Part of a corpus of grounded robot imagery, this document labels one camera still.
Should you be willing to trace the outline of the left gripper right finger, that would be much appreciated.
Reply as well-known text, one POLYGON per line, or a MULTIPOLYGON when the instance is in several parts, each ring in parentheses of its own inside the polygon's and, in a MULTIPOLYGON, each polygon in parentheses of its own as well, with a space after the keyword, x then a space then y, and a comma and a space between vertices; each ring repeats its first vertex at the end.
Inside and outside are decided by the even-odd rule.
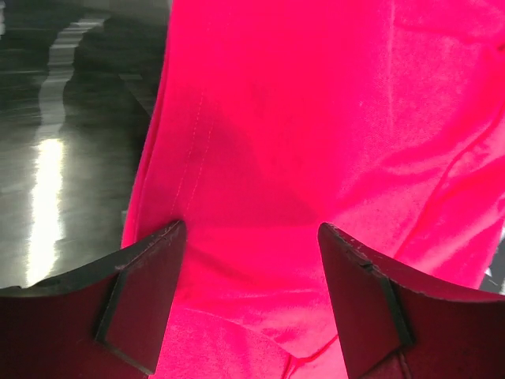
POLYGON ((502 295, 427 275, 328 223, 318 241, 349 377, 503 377, 502 295))

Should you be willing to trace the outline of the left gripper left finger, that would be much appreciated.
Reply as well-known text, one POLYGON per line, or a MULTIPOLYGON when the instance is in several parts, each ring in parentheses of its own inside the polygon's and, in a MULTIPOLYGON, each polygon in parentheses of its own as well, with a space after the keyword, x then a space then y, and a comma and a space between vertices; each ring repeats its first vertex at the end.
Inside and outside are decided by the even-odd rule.
POLYGON ((2 289, 2 377, 151 376, 185 245, 186 225, 177 220, 31 287, 2 289))

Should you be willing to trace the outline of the crimson t shirt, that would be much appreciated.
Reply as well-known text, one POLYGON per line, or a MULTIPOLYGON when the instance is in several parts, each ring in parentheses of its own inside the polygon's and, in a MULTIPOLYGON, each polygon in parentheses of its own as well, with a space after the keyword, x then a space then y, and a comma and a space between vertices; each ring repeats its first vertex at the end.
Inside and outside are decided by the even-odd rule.
POLYGON ((176 1, 122 243, 188 240, 157 378, 344 378, 331 223, 464 287, 504 225, 501 1, 176 1))

